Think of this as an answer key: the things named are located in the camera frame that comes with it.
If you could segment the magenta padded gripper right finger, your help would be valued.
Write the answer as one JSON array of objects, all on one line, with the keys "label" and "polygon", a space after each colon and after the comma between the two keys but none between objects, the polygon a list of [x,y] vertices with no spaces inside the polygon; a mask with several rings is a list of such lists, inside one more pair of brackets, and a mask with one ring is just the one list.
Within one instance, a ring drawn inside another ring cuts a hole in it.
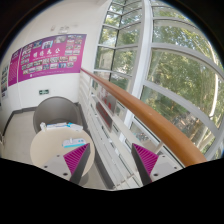
[{"label": "magenta padded gripper right finger", "polygon": [[143,185],[181,170],[181,167],[166,155],[157,155],[137,144],[132,144],[131,153]]}]

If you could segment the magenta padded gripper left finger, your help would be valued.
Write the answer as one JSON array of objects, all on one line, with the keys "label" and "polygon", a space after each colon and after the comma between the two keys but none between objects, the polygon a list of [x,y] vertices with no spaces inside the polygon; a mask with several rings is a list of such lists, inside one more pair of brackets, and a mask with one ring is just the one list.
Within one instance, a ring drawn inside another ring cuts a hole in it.
[{"label": "magenta padded gripper left finger", "polygon": [[79,184],[89,156],[90,144],[87,143],[65,155],[56,155],[48,160],[42,168],[74,184]]}]

